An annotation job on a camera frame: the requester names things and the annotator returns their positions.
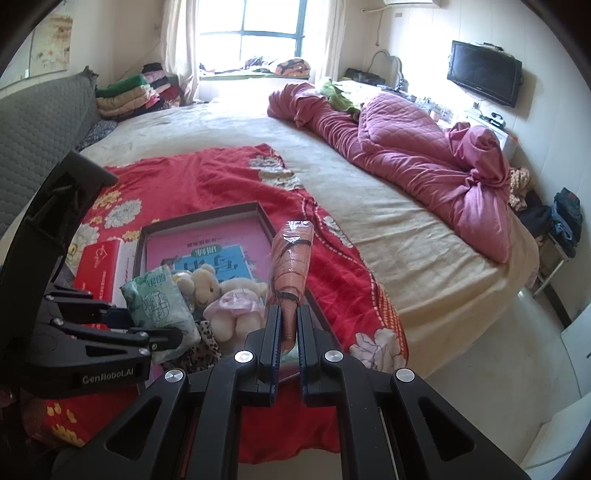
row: green towel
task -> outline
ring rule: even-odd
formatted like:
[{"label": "green towel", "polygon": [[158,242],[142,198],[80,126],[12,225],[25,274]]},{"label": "green towel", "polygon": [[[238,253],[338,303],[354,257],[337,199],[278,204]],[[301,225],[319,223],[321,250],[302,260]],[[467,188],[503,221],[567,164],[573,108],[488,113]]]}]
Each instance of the green towel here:
[{"label": "green towel", "polygon": [[361,106],[355,105],[344,94],[343,90],[339,89],[330,79],[326,79],[325,83],[320,87],[320,93],[329,99],[329,103],[335,110],[340,112],[347,112],[351,115],[354,121],[359,121],[359,114],[361,113]]},{"label": "green towel", "polygon": [[117,82],[105,89],[97,90],[96,96],[101,98],[112,98],[116,97],[117,95],[121,95],[121,93],[125,93],[131,89],[139,87],[140,85],[149,85],[148,80],[146,80],[141,74],[121,80],[120,82]]}]

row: air conditioner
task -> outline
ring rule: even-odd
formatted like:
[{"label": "air conditioner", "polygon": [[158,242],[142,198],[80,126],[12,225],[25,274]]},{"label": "air conditioner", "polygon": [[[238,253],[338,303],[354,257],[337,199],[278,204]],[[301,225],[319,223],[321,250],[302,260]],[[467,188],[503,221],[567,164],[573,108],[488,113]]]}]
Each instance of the air conditioner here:
[{"label": "air conditioner", "polygon": [[441,0],[384,0],[386,5],[394,5],[396,7],[413,7],[416,5],[425,5],[432,7],[440,7]]}]

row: gray headboard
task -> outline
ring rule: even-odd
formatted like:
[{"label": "gray headboard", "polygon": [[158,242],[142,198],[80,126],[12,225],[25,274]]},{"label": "gray headboard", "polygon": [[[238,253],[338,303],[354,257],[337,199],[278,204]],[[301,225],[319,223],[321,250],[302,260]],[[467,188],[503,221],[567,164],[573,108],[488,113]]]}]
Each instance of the gray headboard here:
[{"label": "gray headboard", "polygon": [[0,100],[0,236],[100,120],[96,76],[87,67]]}]

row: window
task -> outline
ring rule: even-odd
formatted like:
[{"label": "window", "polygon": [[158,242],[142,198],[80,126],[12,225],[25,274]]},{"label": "window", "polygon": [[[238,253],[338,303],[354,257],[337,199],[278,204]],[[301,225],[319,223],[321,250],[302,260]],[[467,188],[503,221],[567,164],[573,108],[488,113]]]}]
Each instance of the window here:
[{"label": "window", "polygon": [[217,72],[301,56],[307,0],[200,0],[199,61]]}]

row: green packaged item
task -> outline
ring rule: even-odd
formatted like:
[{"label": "green packaged item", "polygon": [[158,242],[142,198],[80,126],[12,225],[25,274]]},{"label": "green packaged item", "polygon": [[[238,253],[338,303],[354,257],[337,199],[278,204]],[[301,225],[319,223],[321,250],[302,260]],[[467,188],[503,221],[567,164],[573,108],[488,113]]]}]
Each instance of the green packaged item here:
[{"label": "green packaged item", "polygon": [[136,326],[176,327],[183,333],[183,341],[177,348],[152,354],[154,363],[161,364],[174,360],[201,341],[193,315],[167,265],[155,268],[122,285],[121,293]]}]

